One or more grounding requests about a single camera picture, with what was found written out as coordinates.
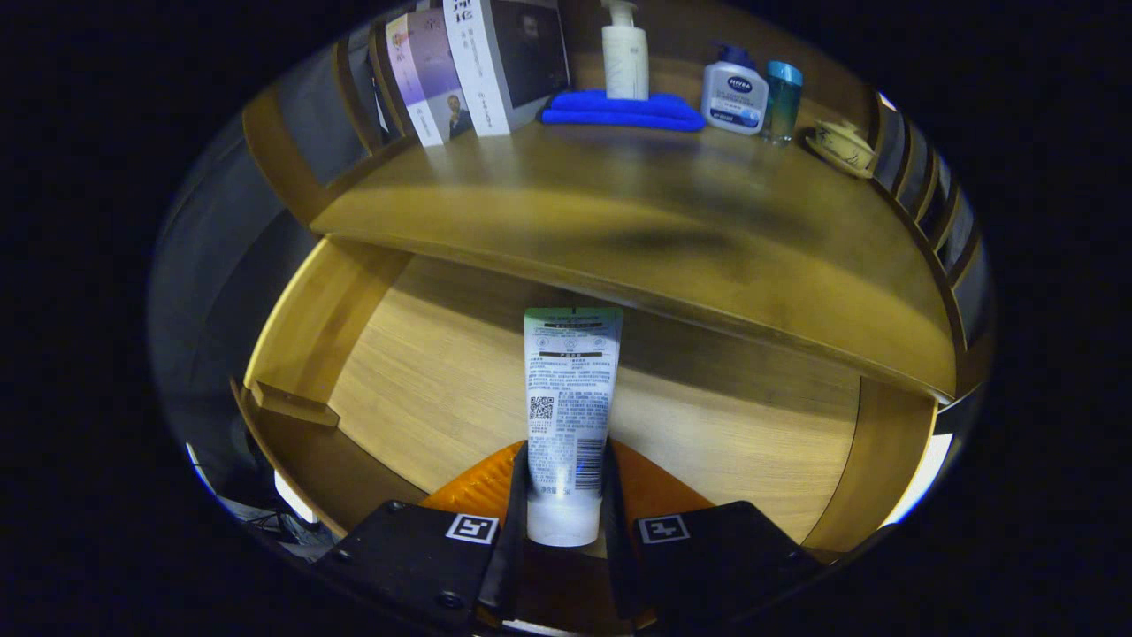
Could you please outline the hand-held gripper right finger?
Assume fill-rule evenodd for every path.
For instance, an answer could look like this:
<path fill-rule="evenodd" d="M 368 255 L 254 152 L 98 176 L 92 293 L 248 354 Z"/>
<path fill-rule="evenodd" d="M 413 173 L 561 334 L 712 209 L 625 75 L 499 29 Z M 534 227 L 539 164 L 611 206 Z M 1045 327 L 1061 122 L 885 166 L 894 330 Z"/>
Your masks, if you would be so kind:
<path fill-rule="evenodd" d="M 626 444 L 608 442 L 603 479 L 615 606 L 635 632 L 749 632 L 825 568 L 755 505 L 709 503 Z"/>

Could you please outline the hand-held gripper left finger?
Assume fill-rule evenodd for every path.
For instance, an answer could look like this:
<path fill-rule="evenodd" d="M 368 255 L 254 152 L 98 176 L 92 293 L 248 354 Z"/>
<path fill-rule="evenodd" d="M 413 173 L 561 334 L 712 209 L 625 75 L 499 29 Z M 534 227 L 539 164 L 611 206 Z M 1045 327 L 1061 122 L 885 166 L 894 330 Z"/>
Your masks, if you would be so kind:
<path fill-rule="evenodd" d="M 478 464 L 511 470 L 501 513 L 473 515 L 389 500 L 314 563 L 396 632 L 474 632 L 516 616 L 528 516 L 528 444 Z"/>

